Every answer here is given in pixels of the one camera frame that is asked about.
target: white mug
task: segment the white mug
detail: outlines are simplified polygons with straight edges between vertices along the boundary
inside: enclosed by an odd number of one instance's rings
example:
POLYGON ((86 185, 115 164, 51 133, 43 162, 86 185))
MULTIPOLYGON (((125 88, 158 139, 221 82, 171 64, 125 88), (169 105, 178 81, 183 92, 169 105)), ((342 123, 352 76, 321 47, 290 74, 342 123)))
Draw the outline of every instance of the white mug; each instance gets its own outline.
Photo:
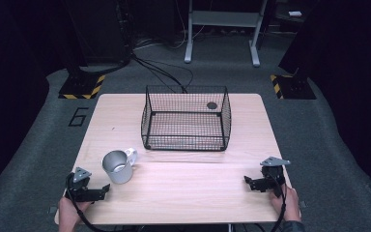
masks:
POLYGON ((128 148, 124 152, 116 150, 104 156, 101 166, 113 183, 123 184, 131 179, 132 166, 136 158, 137 151, 133 148, 128 148))

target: metal stand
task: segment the metal stand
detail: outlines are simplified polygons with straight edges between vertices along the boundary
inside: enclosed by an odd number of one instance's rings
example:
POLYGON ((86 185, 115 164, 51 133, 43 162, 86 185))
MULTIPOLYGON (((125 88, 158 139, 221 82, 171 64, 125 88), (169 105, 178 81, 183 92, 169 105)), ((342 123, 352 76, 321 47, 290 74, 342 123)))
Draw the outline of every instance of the metal stand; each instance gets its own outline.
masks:
POLYGON ((228 12, 205 12, 194 11, 192 9, 192 0, 189 0, 188 9, 188 41, 185 50, 185 62, 191 62, 192 55, 192 26, 193 25, 211 25, 211 26, 236 26, 236 27, 252 27, 255 32, 252 40, 249 41, 249 49, 251 51, 252 65, 260 67, 258 58, 257 41, 261 29, 264 11, 268 0, 263 0, 259 13, 228 13, 228 12))

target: table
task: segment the table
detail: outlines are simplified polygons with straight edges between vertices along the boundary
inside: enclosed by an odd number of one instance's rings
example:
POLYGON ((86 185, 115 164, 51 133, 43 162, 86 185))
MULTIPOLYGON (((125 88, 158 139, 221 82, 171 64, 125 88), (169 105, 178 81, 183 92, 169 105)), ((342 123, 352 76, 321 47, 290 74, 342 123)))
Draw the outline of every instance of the table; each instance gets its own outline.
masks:
POLYGON ((233 13, 233 12, 211 12, 211 11, 194 11, 192 0, 188 5, 188 40, 185 49, 185 62, 191 62, 193 35, 193 25, 211 25, 211 26, 236 26, 236 27, 253 27, 255 28, 252 40, 249 41, 249 50, 251 51, 252 65, 260 66, 260 60, 257 51, 258 35, 260 33, 262 20, 268 0, 262 0, 261 10, 259 13, 233 13))
POLYGON ((93 173, 89 189, 111 184, 89 208, 94 224, 250 223, 277 220, 267 193, 251 191, 243 176, 262 178, 260 162, 281 158, 259 95, 229 94, 231 138, 224 152, 151 151, 140 136, 145 95, 104 94, 76 158, 93 173), (133 147, 138 158, 125 184, 111 183, 101 159, 133 147))

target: hand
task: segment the hand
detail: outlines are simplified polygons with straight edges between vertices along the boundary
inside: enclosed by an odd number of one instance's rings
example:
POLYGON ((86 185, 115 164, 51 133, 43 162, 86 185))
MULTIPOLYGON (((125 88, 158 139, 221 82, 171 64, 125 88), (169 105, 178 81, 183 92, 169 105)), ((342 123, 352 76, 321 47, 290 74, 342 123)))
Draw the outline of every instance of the hand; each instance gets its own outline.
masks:
MULTIPOLYGON (((295 220, 300 221, 300 207, 298 206, 299 199, 297 192, 293 188, 286 187, 285 184, 281 186, 285 194, 286 191, 286 211, 284 214, 285 221, 295 220)), ((273 191, 270 192, 270 201, 273 208, 280 214, 282 206, 282 196, 276 197, 273 191)))
MULTIPOLYGON (((76 202, 77 207, 85 212, 92 202, 76 202)), ((74 227, 80 222, 80 216, 77 214, 71 201, 62 196, 59 201, 59 232, 72 232, 74 227)))

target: black wire basket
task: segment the black wire basket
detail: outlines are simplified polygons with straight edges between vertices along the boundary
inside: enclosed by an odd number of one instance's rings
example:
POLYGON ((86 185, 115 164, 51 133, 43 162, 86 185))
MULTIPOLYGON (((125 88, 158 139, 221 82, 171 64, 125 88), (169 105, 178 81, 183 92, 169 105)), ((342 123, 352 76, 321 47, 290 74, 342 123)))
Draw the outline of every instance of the black wire basket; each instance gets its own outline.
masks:
POLYGON ((147 86, 141 122, 146 149, 225 151, 230 133, 225 86, 147 86))

